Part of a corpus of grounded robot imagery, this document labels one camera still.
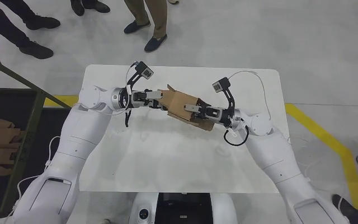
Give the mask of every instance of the white table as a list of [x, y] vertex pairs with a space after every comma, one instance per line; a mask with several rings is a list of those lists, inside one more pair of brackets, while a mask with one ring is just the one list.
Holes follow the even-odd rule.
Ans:
[[[142, 78], [135, 90], [176, 90], [226, 108], [223, 93], [211, 84], [247, 69], [150, 66], [154, 76]], [[83, 85], [109, 89], [125, 85], [128, 66], [90, 65]], [[262, 78], [273, 123], [289, 136], [280, 77], [270, 69], [250, 69]], [[265, 112], [260, 80], [250, 73], [230, 79], [237, 108]], [[211, 132], [168, 117], [165, 111], [139, 108], [132, 111], [129, 128], [124, 114], [113, 116], [100, 144], [89, 156], [80, 177], [81, 191], [97, 192], [217, 192], [277, 193], [246, 146], [224, 142], [224, 127]]]

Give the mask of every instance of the yellow tape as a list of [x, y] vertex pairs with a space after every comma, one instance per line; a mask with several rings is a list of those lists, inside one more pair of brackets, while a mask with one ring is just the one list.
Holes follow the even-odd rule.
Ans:
[[[73, 106], [78, 101], [78, 96], [55, 96], [55, 97], [69, 106]], [[51, 107], [51, 106], [59, 106], [59, 105], [53, 102], [52, 100], [46, 98], [44, 102], [44, 106]]]
[[351, 150], [335, 139], [314, 120], [305, 115], [293, 104], [285, 104], [286, 113], [305, 126], [312, 134], [325, 143], [338, 154], [342, 161], [343, 172], [346, 176], [347, 186], [351, 194], [353, 206], [358, 208], [358, 174], [355, 167], [355, 159]]

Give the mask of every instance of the robotic arm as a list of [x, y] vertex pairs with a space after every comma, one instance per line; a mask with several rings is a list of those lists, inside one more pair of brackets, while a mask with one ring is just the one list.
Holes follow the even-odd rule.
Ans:
[[[133, 91], [136, 81], [153, 75], [143, 62], [135, 62], [136, 73], [126, 87], [108, 91], [97, 86], [85, 87], [79, 102], [70, 111], [62, 128], [60, 144], [45, 172], [35, 179], [16, 203], [14, 223], [45, 224], [66, 223], [79, 193], [79, 175], [86, 159], [99, 144], [110, 122], [111, 115], [126, 112], [126, 125], [130, 109], [149, 106], [166, 110], [157, 100], [161, 91]], [[235, 109], [229, 91], [229, 80], [223, 78], [213, 84], [216, 92], [224, 92], [229, 107], [215, 108], [202, 101], [185, 105], [185, 110], [199, 119], [209, 119], [225, 126], [232, 133], [239, 132], [256, 164], [270, 177], [282, 195], [288, 218], [297, 224], [344, 224], [347, 219], [331, 204], [319, 196], [300, 172], [287, 140], [265, 114], [246, 114]]]

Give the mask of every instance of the black shoe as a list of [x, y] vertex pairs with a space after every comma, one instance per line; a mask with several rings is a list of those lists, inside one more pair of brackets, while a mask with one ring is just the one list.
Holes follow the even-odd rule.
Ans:
[[102, 2], [99, 2], [99, 1], [96, 1], [96, 3], [91, 4], [91, 5], [83, 4], [83, 6], [87, 10], [96, 10], [97, 12], [101, 12], [101, 13], [108, 13], [111, 11], [111, 9], [108, 7], [108, 5], [106, 5]]
[[71, 0], [71, 7], [77, 16], [83, 16], [84, 8], [81, 5], [81, 0]]
[[136, 21], [134, 20], [134, 22], [132, 22], [131, 24], [129, 24], [125, 29], [124, 29], [124, 33], [125, 34], [133, 34], [135, 32], [137, 32], [140, 29], [146, 28], [150, 26], [150, 21], [148, 21], [146, 24], [144, 25], [137, 25]]
[[144, 51], [147, 53], [153, 52], [157, 50], [161, 44], [168, 38], [168, 35], [165, 35], [164, 37], [157, 40], [156, 38], [151, 38], [148, 43], [146, 44]]
[[30, 30], [38, 30], [40, 28], [53, 29], [61, 25], [60, 21], [51, 17], [35, 16], [31, 21], [25, 21], [26, 27]]
[[54, 55], [54, 52], [51, 49], [41, 46], [35, 41], [30, 41], [25, 47], [19, 49], [24, 54], [34, 56], [37, 59], [51, 58]]

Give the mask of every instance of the cardboard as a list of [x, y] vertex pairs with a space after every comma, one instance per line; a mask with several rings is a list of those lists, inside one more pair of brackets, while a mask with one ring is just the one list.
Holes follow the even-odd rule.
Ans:
[[10, 144], [0, 144], [0, 148], [20, 148], [21, 142], [18, 143], [10, 143]]
[[17, 152], [17, 148], [0, 148], [0, 164], [13, 164], [11, 155]]
[[20, 133], [17, 135], [17, 136], [14, 136], [11, 140], [10, 143], [13, 143], [13, 142], [21, 142], [22, 139], [24, 138], [25, 136], [25, 131], [24, 130], [21, 130]]
[[8, 144], [20, 134], [19, 128], [0, 128], [0, 144]]
[[12, 172], [11, 169], [7, 169], [7, 168], [4, 168], [4, 167], [0, 166], [0, 176], [10, 175], [11, 172]]
[[176, 91], [170, 85], [167, 87], [169, 90], [160, 90], [163, 97], [158, 101], [168, 109], [168, 116], [203, 130], [213, 130], [214, 123], [212, 121], [195, 119], [192, 117], [192, 112], [184, 109], [185, 104], [196, 105], [199, 98]]
[[0, 119], [0, 128], [14, 128], [15, 125], [7, 120]]

